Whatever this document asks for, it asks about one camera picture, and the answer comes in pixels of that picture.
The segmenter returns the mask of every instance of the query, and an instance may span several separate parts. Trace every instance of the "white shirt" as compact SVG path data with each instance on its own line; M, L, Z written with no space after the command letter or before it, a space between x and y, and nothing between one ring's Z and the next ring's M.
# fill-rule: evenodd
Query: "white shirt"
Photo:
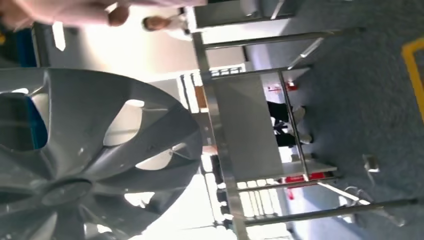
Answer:
M179 40L192 40L192 36L186 33L186 31L189 29L189 26L187 24L187 18L184 14L170 16L168 19L171 22L164 30L168 35Z

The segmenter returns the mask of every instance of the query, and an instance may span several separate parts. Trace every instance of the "blue object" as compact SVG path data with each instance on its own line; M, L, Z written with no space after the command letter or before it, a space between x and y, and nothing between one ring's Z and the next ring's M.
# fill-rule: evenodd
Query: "blue object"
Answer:
M47 143L47 128L44 124L43 119L41 118L38 109L36 108L33 100L30 97L26 97L26 105L29 118L28 120L30 123L29 125L32 136L32 144L34 149L40 149L44 147Z
M33 33L27 28L16 33L16 48L19 63L23 68L37 67L33 45Z

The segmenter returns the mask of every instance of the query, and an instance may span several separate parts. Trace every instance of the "yellow line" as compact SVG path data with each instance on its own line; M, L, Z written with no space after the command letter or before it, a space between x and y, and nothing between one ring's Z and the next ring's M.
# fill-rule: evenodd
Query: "yellow line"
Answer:
M424 37L403 45L402 56L405 60L409 78L415 92L416 102L418 103L421 118L424 122L424 85L423 81L421 81L420 72L414 57L414 53L419 50L424 50Z

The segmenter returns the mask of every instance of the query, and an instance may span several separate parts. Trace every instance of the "metal pole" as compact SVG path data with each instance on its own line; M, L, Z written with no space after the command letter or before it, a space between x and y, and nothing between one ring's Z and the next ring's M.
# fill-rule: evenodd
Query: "metal pole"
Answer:
M280 189L280 188L301 188L311 185L319 184L320 182L324 181L334 181L337 177L327 177L319 180L310 180L310 181L302 181L302 182L289 182L289 183L282 183L282 184L275 184L275 185L265 185L265 186L256 186L256 187L250 187L250 188L242 188L238 189L239 193L243 192L250 192L250 191L260 191L260 190L269 190L269 189Z
M358 202L358 203L360 203L362 205L369 205L369 204L371 204L371 202L369 202L367 200L360 199L359 197L357 197L355 195L352 195L352 194L350 194L348 192L342 191L342 190L338 189L337 187L328 185L326 183L318 182L318 185L320 185L320 186L322 186L322 187L324 187L324 188L326 188L326 189L328 189L330 191L333 191L333 192L335 192L335 193L337 193L337 194L339 194L339 195L341 195L341 196L343 196L345 198L348 198L348 199L350 199L352 201L356 201L356 202Z
M281 71L278 72L278 79L281 83L281 89L284 93L285 105L287 106L288 119L290 120L291 127L293 128L294 140L296 142L297 152L299 153L300 162L303 168L303 178L306 182L309 182L308 166L306 165L304 151L302 149L301 138L299 136L298 127L296 126L295 116L293 116L292 104L290 103L289 92L284 82L284 77Z
M269 69L263 69L263 70L256 70L256 71L245 71L245 72L240 72L240 73L234 73L234 74L227 74L227 75L219 75L219 76L213 76L212 79L213 80L218 80L218 79L225 79L225 78L232 78L232 77L246 77L246 76L253 76L253 75L261 75L261 74L274 74L277 72L284 72L284 71L288 71L288 70L297 70L297 69L308 69L311 68L312 65L300 65L300 66L295 66L291 69L289 69L288 67L277 67L277 68L269 68Z
M295 15L293 13L282 13L279 16L276 16L275 19L270 19L270 17L255 17L255 18L244 18L240 20L235 21L227 21L223 23L218 24L205 24L202 25L202 23L197 24L197 29L202 28L210 28L210 27L222 27L222 26L231 26L231 25L237 25L237 24L248 24L248 23L258 23L258 22L268 22L268 21L274 21L274 20L281 20L281 19L290 19L293 18Z
M280 12L281 7L283 6L286 0L279 0L277 6L275 6L274 12L272 13L271 20L276 19L278 13Z
M209 119L212 125L213 136L218 150L219 163L221 165L222 178L225 182L228 206L233 215L232 223L238 240L249 240L245 226L245 214L243 212L242 201L237 191L237 181L234 176L233 164L230 159L228 144L221 122L218 100L212 80L212 73L203 45L202 34L195 32L192 34L193 46L197 64L200 70L200 77L203 82L207 106L209 108Z
M189 95L187 94L187 87L186 87L186 82L184 78L185 78L184 75L179 76L179 80L181 81L181 84L182 84L182 91L184 92L185 102L187 103L188 111L192 113L192 108L190 107Z
M44 35L44 25L35 23L32 27L31 33L37 67L50 67L46 37Z
M345 28L341 30L305 32L305 33L298 33L298 34L291 34L291 35L284 35L284 36L272 36L272 37L262 37L262 38L255 38L255 39L244 39L244 40L238 40L238 41L209 43L209 44L205 44L204 48L206 50L224 49L224 48L232 48L232 47L257 45L257 44L273 44L273 43L308 40L308 39L329 38L329 37L336 37L336 36L341 36L345 34L357 34L362 32L363 30L364 29L361 27L352 27L352 28Z
M307 58L313 51L315 51L321 43L323 43L324 38L320 37L317 40L315 40L309 47L307 47L299 56L296 57L294 61L290 63L290 65L287 67L288 70L294 68L302 59Z
M312 219L320 219L320 218L354 214L357 212L364 212L364 211L370 211L370 210L380 210L382 208L396 208L396 207L403 207L407 205L416 205L418 203L419 203L418 198L392 200L392 201L371 203L368 205L356 205L356 206L340 207L340 208L329 209L329 210L312 211L312 212L306 212L306 213L291 214L286 216L278 216L278 217L266 218L266 219L248 220L246 221L245 224L247 227L249 227L249 226L256 226L256 225L267 225L267 224L276 224L276 223L286 223L286 222L292 222L292 221L312 220Z

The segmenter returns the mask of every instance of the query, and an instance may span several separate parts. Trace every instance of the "metal rack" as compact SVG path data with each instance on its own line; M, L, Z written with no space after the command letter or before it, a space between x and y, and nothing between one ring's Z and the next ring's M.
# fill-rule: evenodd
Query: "metal rack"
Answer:
M407 205L415 205L419 201L417 198L413 199L401 199L401 200L392 200L392 201L384 201L379 203L370 203L367 205L356 205L349 207L341 207L337 209L329 209L329 210L320 210L314 212L306 212L300 214L288 214L284 216L278 216L273 218L263 218L263 219L254 219L249 220L245 218L243 213L243 207L241 203L241 199L239 196L240 192L247 191L257 191L264 189L273 189L273 188L290 188L290 187L305 187L310 186L312 184L319 184L323 187L328 187L325 182L333 181L336 177L328 177L320 180L310 180L309 176L311 170L308 167L308 161L305 160L305 155L303 153L299 132L296 128L296 124L294 124L294 115L292 109L290 108L290 99L288 96L288 90L285 88L283 71L295 69L298 67L298 63L301 62L302 58L306 58L309 54L311 54L314 50L316 50L319 45L323 42L325 38L328 37L336 37L336 36L344 36L346 34L357 34L362 32L364 29L360 27L346 28L340 30L326 30L321 32L306 32L300 34L292 34L292 35L283 35L276 37L266 37L266 38L257 38L257 39L245 39L239 41L230 41L230 42L219 42L219 43L210 43L203 44L201 33L195 32L192 34L193 45L196 53L196 58L198 62L198 67L200 70L200 76L204 85L204 92L206 101L209 108L209 118L213 128L213 134L215 137L215 142L218 149L219 162L221 166L222 177L226 185L226 193L228 198L228 205L230 208L230 213L233 215L233 224L234 229L237 234L239 240L249 240L249 236L246 231L246 227L248 226L256 226L256 225L265 225L265 224L274 224L274 223L288 223L292 221L302 221L302 220L311 220L317 218L324 217L333 217L340 216L345 214L353 214L362 211L373 211L373 210L381 210L385 207L402 207ZM266 69L259 71L250 71L243 72L237 74L231 74L228 76L220 75L220 76L212 76L210 72L210 66L208 63L206 51L212 49L221 49L221 48L232 48L232 47L242 47L256 44L268 44L268 43L278 43L278 42L291 42L291 41L299 41L299 40L307 40L307 39L317 39L314 43L309 46L302 54L299 55L295 61L290 64L288 67L282 68L274 68L274 69ZM296 142L297 151L300 158L300 163L302 167L302 173L304 182L300 183L286 183L286 184L277 184L277 185L267 185L255 188L245 188L238 189L237 183L238 179L236 179L234 174L234 168L230 157L229 152L229 143L227 142L226 132L223 127L222 118L220 114L220 108L217 101L216 88L214 86L215 81L219 79L225 79L228 77L247 77L251 75L260 75L265 73L277 73L279 81L282 86L282 90L284 93L285 103L287 104L287 112L289 116L289 121L293 126L293 132ZM341 190L332 190L338 194L340 194Z

